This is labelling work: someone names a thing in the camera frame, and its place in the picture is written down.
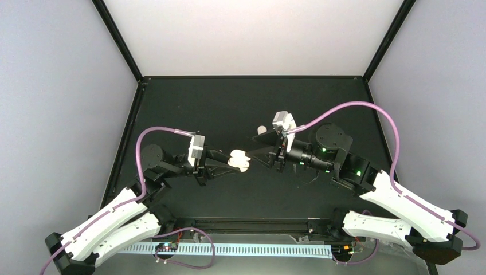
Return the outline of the oval white charging case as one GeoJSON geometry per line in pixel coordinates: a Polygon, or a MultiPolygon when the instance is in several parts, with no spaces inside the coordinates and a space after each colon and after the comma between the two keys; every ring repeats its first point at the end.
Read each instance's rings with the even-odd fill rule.
{"type": "Polygon", "coordinates": [[[263,133],[266,133],[266,131],[267,131],[267,128],[266,128],[266,126],[264,126],[264,125],[261,125],[261,126],[258,126],[258,127],[257,127],[257,134],[258,134],[258,135],[261,135],[261,134],[263,134],[263,133]]]}

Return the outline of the square white earbud case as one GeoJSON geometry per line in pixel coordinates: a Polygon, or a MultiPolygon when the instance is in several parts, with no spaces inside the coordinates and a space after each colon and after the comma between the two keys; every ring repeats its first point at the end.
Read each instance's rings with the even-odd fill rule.
{"type": "Polygon", "coordinates": [[[251,158],[246,155],[246,151],[233,150],[230,153],[228,165],[239,169],[241,172],[246,172],[249,169],[251,158]]]}

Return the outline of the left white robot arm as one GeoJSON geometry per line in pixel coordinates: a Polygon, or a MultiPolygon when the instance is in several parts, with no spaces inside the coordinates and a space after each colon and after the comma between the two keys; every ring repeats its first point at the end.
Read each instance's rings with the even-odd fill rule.
{"type": "Polygon", "coordinates": [[[207,146],[190,146],[188,154],[171,155],[155,144],[145,147],[140,152],[141,179],[134,179],[81,225],[45,238],[52,262],[60,274],[93,274],[130,245],[176,230],[175,217],[161,204],[171,188],[168,178],[193,176],[203,186],[209,179],[245,172],[249,161],[241,150],[225,155],[207,146]]]}

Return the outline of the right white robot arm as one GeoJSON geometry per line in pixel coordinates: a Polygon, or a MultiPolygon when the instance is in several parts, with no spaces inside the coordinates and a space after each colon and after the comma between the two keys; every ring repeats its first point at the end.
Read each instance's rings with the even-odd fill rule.
{"type": "Polygon", "coordinates": [[[337,209],[326,224],[332,239],[375,238],[400,245],[436,265],[445,265],[461,255],[463,241],[457,233],[467,224],[467,214],[434,206],[399,185],[384,170],[352,154],[352,138],[335,124],[322,124],[311,132],[308,142],[275,132],[253,139],[264,147],[248,152],[248,158],[279,172],[287,163],[313,169],[330,183],[392,214],[391,218],[382,218],[337,209]]]}

